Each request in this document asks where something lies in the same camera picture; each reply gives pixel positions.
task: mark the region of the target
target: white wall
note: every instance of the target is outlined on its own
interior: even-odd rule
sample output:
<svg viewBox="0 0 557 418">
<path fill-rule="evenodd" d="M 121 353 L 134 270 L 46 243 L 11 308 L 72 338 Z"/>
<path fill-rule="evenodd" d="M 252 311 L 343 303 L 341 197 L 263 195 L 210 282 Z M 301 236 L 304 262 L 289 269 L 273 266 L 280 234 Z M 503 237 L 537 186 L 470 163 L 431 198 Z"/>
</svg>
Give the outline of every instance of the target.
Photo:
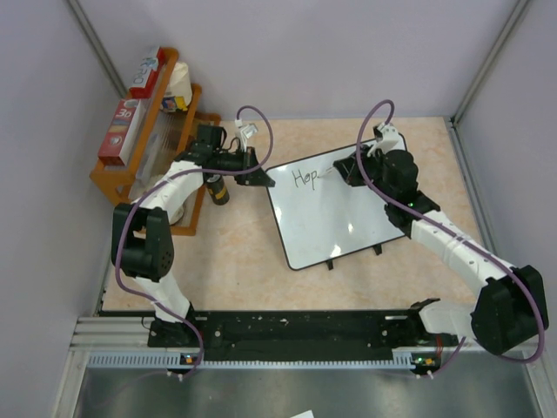
<svg viewBox="0 0 557 418">
<path fill-rule="evenodd" d="M 0 57 L 0 416 L 45 417 L 99 289 L 88 175 L 117 99 L 62 1 L 0 5 Z"/>
<path fill-rule="evenodd" d="M 557 3 L 534 2 L 462 125 L 500 253 L 544 277 L 557 361 Z"/>
<path fill-rule="evenodd" d="M 511 0 L 82 0 L 123 78 L 146 44 L 177 47 L 202 108 L 233 116 L 451 115 Z"/>
</svg>

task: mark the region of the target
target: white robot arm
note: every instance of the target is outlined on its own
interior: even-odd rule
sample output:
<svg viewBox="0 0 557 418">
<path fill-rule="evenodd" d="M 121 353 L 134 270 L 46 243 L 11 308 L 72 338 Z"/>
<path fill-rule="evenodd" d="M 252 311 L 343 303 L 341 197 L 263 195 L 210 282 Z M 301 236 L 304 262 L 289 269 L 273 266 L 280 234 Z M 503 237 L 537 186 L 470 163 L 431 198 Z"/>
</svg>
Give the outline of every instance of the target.
<svg viewBox="0 0 557 418">
<path fill-rule="evenodd" d="M 359 155 L 367 177 L 387 201 L 385 210 L 389 221 L 408 238 L 436 253 L 466 282 L 477 300 L 475 305 L 442 300 L 420 302 L 419 317 L 426 331 L 474 338 L 493 354 L 505 353 L 535 336 L 539 324 L 533 309 L 524 292 L 501 267 L 518 278 L 532 295 L 547 329 L 541 275 L 531 266 L 519 269 L 497 258 L 464 234 L 435 202 L 418 190 L 418 167 L 412 154 L 393 149 L 402 140 L 396 128 L 381 124 L 373 131 L 376 144 L 371 148 L 363 145 Z M 333 167 L 348 185 L 366 184 L 356 162 L 356 152 L 335 161 Z M 401 206 L 411 208 L 414 215 Z"/>
<path fill-rule="evenodd" d="M 240 131 L 242 128 L 248 129 L 249 126 L 240 127 Z M 198 137 L 192 141 L 185 152 L 176 157 L 168 172 L 155 184 L 155 188 L 158 186 L 158 189 L 139 205 L 122 251 L 121 267 L 126 275 L 134 278 L 144 291 L 160 305 L 181 318 L 187 316 L 191 303 L 180 292 L 172 274 L 174 248 L 170 219 L 178 212 L 190 194 L 212 180 L 213 176 L 204 176 L 201 172 L 202 168 L 241 172 L 258 165 L 255 150 L 253 147 L 246 146 L 245 142 L 233 152 L 223 150 L 224 133 L 224 129 L 218 126 L 199 126 Z M 187 170 L 193 170 L 193 172 L 176 176 Z M 261 168 L 248 174 L 234 176 L 234 178 L 240 185 L 269 187 L 274 185 L 274 181 Z M 223 192 L 227 193 L 225 186 L 223 187 Z M 116 261 L 117 244 L 123 231 L 124 222 L 131 208 L 132 204 L 121 204 L 114 210 L 113 263 Z M 143 229 L 145 230 L 144 238 L 134 235 L 134 231 Z M 162 321 L 181 322 L 157 305 L 155 305 L 155 315 Z"/>
</svg>

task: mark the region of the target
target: table surface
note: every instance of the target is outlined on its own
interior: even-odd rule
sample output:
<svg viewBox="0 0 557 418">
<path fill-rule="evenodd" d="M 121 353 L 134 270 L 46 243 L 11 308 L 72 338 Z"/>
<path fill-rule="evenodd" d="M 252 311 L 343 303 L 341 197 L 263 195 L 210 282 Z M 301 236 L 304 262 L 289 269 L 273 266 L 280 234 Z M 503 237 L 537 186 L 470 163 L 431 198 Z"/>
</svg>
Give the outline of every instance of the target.
<svg viewBox="0 0 557 418">
<path fill-rule="evenodd" d="M 364 138 L 372 137 L 372 119 Z M 443 118 L 394 118 L 419 168 L 419 188 L 440 204 L 447 216 L 479 240 L 472 208 Z M 273 120 L 275 147 L 267 167 L 353 144 L 361 119 Z M 233 122 L 222 124 L 229 135 Z M 265 156 L 268 134 L 258 123 L 251 144 Z M 226 182 L 231 200 L 215 206 L 208 194 L 195 237 L 174 237 L 172 266 L 178 285 L 196 309 L 384 309 L 405 308 L 427 298 L 473 302 L 465 283 L 432 253 L 409 239 L 300 271 L 286 264 L 279 232 L 263 187 Z M 107 272 L 103 310 L 152 309 L 123 292 Z M 132 279 L 124 282 L 138 288 Z"/>
</svg>

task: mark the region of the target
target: cylindrical container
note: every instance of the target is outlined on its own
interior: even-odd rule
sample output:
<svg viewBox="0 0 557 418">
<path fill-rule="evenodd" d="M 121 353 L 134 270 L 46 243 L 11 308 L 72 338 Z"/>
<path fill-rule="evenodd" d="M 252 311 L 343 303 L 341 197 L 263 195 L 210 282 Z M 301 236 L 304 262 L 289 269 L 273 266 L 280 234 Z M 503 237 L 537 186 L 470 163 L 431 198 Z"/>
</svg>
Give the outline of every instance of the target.
<svg viewBox="0 0 557 418">
<path fill-rule="evenodd" d="M 211 195 L 212 203 L 215 205 L 225 205 L 230 200 L 230 194 L 228 194 L 223 176 L 215 174 L 209 177 L 205 184 L 207 185 L 207 191 Z"/>
</svg>

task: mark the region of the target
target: wooden shelf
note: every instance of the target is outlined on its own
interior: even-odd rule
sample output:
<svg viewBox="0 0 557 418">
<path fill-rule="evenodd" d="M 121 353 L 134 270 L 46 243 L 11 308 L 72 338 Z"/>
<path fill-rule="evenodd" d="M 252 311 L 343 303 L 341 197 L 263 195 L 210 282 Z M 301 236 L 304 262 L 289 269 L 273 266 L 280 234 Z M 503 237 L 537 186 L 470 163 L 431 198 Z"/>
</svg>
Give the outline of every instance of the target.
<svg viewBox="0 0 557 418">
<path fill-rule="evenodd" d="M 159 110 L 160 105 L 162 103 L 166 87 L 170 81 L 172 71 L 174 70 L 174 66 L 178 61 L 178 51 L 174 48 L 164 48 L 164 55 L 166 57 L 164 71 L 160 75 L 158 87 L 154 92 L 149 109 L 145 114 L 143 127 L 136 139 L 135 149 L 131 155 L 130 163 L 126 167 L 115 169 L 115 167 L 106 166 L 98 160 L 89 176 L 93 183 L 97 185 L 101 192 L 103 192 L 103 194 L 114 206 L 119 203 L 131 202 L 130 191 L 136 182 L 136 174 L 138 172 L 139 165 L 144 157 L 149 137 L 151 136 L 153 128 L 162 113 Z M 184 120 L 184 123 L 181 126 L 181 133 L 175 155 L 185 150 L 185 147 L 188 145 L 191 138 L 195 136 L 197 124 L 220 124 L 220 116 L 218 114 L 201 113 L 197 111 L 199 98 L 201 97 L 202 92 L 201 86 L 198 84 L 192 84 L 191 92 L 192 98 L 188 111 L 185 114 L 185 117 L 181 118 Z M 203 203 L 204 193 L 205 187 L 203 186 L 198 190 L 195 197 L 188 225 L 173 226 L 171 228 L 172 234 L 195 235 L 199 214 L 201 213 L 201 204 Z"/>
</svg>

